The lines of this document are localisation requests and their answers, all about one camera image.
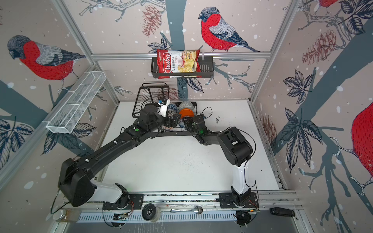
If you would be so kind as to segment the blue floral white bowl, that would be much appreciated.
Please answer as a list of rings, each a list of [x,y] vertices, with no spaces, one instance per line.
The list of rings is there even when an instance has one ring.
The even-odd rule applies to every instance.
[[[183,118],[180,120],[180,122],[178,123],[179,127],[182,128],[182,129],[186,129],[186,122],[187,122],[187,118]]]

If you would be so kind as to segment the orange plastic bowl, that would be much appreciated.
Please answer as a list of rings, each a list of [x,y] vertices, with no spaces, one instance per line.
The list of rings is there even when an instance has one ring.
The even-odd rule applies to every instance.
[[[182,109],[179,114],[181,115],[181,118],[185,117],[194,117],[194,112],[190,110],[189,108]]]

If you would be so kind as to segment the black wire dish rack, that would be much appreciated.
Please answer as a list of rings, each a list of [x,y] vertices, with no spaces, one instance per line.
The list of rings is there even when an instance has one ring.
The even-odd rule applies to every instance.
[[[157,108],[157,113],[163,117],[164,124],[152,132],[152,136],[189,136],[190,132],[184,127],[179,106],[183,100],[178,90],[163,82],[143,83],[139,88],[132,111],[133,118],[140,117],[140,111],[148,105]]]

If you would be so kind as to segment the blue triangle patterned bowl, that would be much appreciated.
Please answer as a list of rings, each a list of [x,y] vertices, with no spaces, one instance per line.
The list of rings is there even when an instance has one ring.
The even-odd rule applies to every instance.
[[[173,115],[173,114],[177,114],[178,113],[178,107],[175,103],[170,103],[168,105],[168,109],[167,109],[167,114],[168,115]]]

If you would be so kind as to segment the green patterned bowl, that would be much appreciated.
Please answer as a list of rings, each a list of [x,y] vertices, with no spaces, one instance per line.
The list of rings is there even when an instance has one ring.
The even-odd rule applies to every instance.
[[[181,102],[178,106],[178,110],[181,111],[183,109],[189,109],[189,110],[194,110],[194,105],[190,101],[184,101]]]

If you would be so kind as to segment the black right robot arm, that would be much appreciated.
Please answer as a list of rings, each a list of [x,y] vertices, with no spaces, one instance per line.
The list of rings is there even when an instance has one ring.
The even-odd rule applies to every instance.
[[[213,132],[206,127],[204,114],[183,119],[185,129],[204,146],[219,145],[227,161],[235,166],[231,186],[231,200],[239,208],[251,205],[258,208],[258,197],[246,181],[246,167],[254,148],[236,127]]]

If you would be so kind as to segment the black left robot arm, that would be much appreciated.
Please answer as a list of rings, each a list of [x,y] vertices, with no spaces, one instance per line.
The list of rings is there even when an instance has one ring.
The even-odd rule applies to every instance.
[[[116,158],[149,139],[152,131],[162,126],[175,127],[180,118],[180,114],[162,116],[155,105],[145,106],[140,111],[140,117],[114,140],[83,159],[64,161],[59,190],[73,207],[87,202],[103,202],[115,204],[119,209],[125,208],[130,202],[127,189],[119,183],[97,182],[94,177]]]

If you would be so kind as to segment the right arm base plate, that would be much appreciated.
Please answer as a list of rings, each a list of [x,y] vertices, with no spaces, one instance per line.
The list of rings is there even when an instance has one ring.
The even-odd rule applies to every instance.
[[[246,192],[238,195],[236,193],[220,193],[216,201],[220,208],[252,208],[257,209],[259,206],[258,198],[253,192]]]

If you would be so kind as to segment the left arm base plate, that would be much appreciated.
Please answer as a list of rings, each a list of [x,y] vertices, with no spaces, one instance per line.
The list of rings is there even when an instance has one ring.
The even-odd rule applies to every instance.
[[[127,194],[120,197],[115,203],[104,202],[103,210],[141,210],[144,194]]]

